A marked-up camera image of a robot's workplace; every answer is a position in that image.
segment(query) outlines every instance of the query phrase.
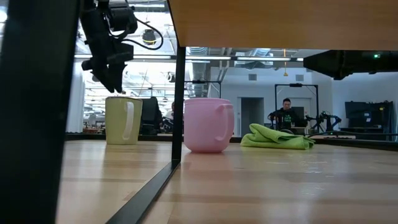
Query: robotic arm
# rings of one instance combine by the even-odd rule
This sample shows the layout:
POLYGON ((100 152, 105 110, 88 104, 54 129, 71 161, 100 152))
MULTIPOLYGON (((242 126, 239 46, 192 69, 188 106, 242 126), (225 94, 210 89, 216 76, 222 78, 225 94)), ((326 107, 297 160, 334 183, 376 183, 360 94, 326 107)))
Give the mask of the robotic arm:
MULTIPOLYGON (((109 0, 83 0, 80 11, 80 22, 87 36, 92 58, 82 63, 84 71, 92 70, 92 74, 111 93, 116 90, 122 92, 123 70, 125 62, 134 58, 134 46, 124 44, 128 34, 137 30, 137 21, 134 15, 134 7, 130 7, 127 0, 122 4, 109 4, 109 0), (123 31, 119 35, 113 35, 111 31, 123 31)), ((160 34, 155 28, 143 23, 160 34)))
POLYGON ((326 114, 326 112, 322 112, 321 113, 321 117, 323 117, 324 119, 326 119, 326 131, 333 131, 333 128, 341 122, 341 118, 335 116, 335 115, 330 115, 330 114, 326 114), (332 124, 331 123, 331 119, 334 118, 335 122, 332 124))

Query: chair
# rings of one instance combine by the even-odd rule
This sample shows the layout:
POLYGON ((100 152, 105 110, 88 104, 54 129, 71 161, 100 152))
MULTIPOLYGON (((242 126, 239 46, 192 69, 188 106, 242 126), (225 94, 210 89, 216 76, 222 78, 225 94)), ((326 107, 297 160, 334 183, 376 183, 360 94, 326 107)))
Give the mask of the chair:
POLYGON ((162 112, 156 97, 142 100, 140 134, 157 135, 162 122, 162 112))

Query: wooden table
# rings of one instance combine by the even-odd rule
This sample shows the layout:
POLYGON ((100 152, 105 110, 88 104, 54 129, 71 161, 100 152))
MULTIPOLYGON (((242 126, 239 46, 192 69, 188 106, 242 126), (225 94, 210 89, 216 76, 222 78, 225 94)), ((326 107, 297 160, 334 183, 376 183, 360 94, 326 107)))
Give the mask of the wooden table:
POLYGON ((397 223, 398 153, 312 150, 183 151, 181 168, 145 224, 397 223))
POLYGON ((396 0, 170 0, 183 47, 398 50, 396 0))
POLYGON ((57 223, 105 223, 170 162, 171 147, 171 142, 66 142, 57 223))
MULTIPOLYGON (((312 150, 230 144, 192 154, 144 223, 396 223, 396 152, 316 145, 312 150)), ((171 142, 65 143, 57 223, 105 223, 170 162, 171 142)))

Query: white wall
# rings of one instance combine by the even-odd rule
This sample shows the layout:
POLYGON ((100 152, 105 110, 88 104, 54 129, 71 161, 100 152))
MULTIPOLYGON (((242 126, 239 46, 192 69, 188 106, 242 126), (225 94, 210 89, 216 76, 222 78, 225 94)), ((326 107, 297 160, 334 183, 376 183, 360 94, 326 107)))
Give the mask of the white wall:
MULTIPOLYGON (((275 71, 274 69, 254 69, 247 70, 245 68, 230 68, 227 71, 225 79, 221 87, 221 97, 229 100, 234 105, 235 113, 235 130, 237 133, 237 121, 238 121, 238 98, 240 97, 257 97, 264 98, 264 122, 267 122, 267 116, 269 113, 275 110, 275 84, 289 84, 297 83, 295 81, 295 75, 304 75, 304 82, 311 84, 311 73, 307 73, 304 68, 290 68, 287 70, 289 76, 284 77, 284 69, 275 71), (256 73, 257 81, 249 81, 248 74, 256 73)), ((218 68, 212 68, 211 74, 218 75, 218 68)), ((215 91, 211 92, 210 96, 215 97, 215 91)), ((306 88, 289 88, 285 87, 277 95, 278 101, 282 104, 284 98, 314 98, 313 93, 306 88)))
POLYGON ((83 132, 85 83, 81 63, 73 64, 66 132, 83 132))
POLYGON ((394 102, 393 124, 397 127, 398 111, 398 73, 356 73, 340 81, 332 81, 333 114, 343 119, 341 126, 347 127, 348 120, 345 113, 345 102, 394 102))
MULTIPOLYGON (((296 83, 295 75, 304 74, 305 84, 314 84, 319 87, 319 111, 328 111, 339 116, 343 121, 341 127, 348 126, 345 115, 346 101, 382 102, 393 101, 395 112, 393 124, 398 133, 398 73, 377 73, 368 75, 360 73, 350 75, 343 80, 336 81, 321 73, 307 73, 304 68, 290 68, 288 77, 283 76, 284 69, 230 68, 227 71, 221 88, 221 97, 229 100, 235 108, 235 132, 238 125, 236 110, 239 97, 264 97, 264 121, 267 115, 275 110, 274 85, 276 83, 296 83), (257 81, 249 81, 248 74, 257 74, 257 81)), ((211 68, 211 75, 218 75, 218 68, 211 68)), ((215 90, 210 91, 210 97, 218 97, 215 90)), ((311 115, 316 115, 315 96, 306 88, 285 88, 278 94, 278 101, 284 98, 311 98, 311 115)))

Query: mug handle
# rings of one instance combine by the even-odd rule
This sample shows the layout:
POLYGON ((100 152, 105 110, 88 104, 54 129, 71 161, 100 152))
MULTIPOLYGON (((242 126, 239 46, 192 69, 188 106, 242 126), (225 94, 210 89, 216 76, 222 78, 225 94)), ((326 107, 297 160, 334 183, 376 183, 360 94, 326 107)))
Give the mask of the mug handle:
POLYGON ((134 120, 134 103, 126 102, 125 110, 127 110, 126 127, 123 132, 123 140, 128 140, 131 135, 132 122, 134 120))
POLYGON ((217 141, 225 141, 225 139, 228 136, 228 131, 229 131, 229 120, 228 120, 228 110, 227 109, 232 109, 233 106, 231 104, 222 104, 217 106, 216 108, 216 112, 222 112, 224 115, 224 121, 225 121, 225 131, 224 131, 224 135, 223 136, 217 136, 215 137, 215 139, 217 141))

